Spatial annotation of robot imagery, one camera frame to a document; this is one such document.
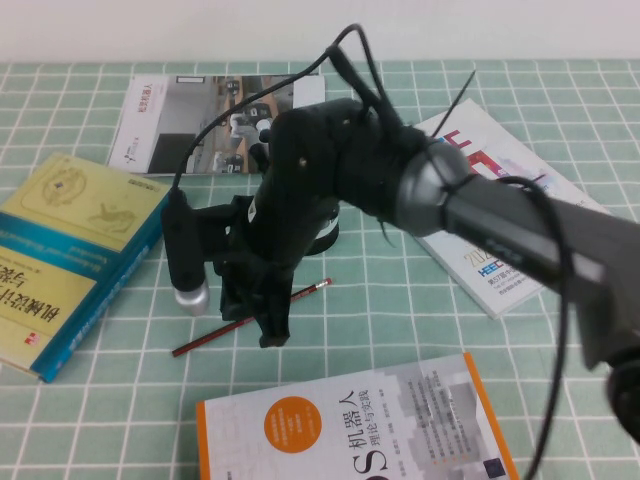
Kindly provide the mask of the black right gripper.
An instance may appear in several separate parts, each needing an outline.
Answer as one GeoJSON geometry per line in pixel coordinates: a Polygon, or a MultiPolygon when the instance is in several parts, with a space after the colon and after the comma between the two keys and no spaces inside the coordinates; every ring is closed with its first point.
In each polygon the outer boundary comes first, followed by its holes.
{"type": "Polygon", "coordinates": [[[213,208],[222,320],[254,317],[252,287],[258,279],[255,318],[261,348],[282,347],[290,337],[293,271],[337,208],[338,160],[333,149],[274,149],[253,197],[235,196],[213,208]]]}

